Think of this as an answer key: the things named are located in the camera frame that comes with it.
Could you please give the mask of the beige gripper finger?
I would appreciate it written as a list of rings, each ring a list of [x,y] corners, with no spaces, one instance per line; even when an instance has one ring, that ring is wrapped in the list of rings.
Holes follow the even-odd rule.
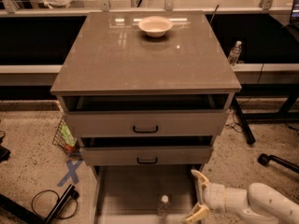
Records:
[[[197,181],[197,189],[199,196],[202,197],[204,189],[210,184],[209,179],[196,169],[191,169],[191,173]]]
[[[209,208],[205,204],[197,203],[191,210],[191,212],[185,216],[182,220],[182,224],[194,224],[204,218],[209,214]]]

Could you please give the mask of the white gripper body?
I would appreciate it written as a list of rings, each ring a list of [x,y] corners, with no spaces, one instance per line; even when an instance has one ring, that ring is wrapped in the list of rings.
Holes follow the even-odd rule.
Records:
[[[225,186],[222,184],[211,183],[204,189],[205,204],[215,212],[225,211]]]

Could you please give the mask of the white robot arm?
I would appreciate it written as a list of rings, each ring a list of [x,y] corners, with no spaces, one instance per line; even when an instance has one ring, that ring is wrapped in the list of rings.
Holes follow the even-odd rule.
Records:
[[[198,202],[181,220],[183,224],[194,224],[212,211],[235,214],[247,224],[299,224],[299,205],[263,183],[233,189],[210,182],[196,169],[191,173]]]

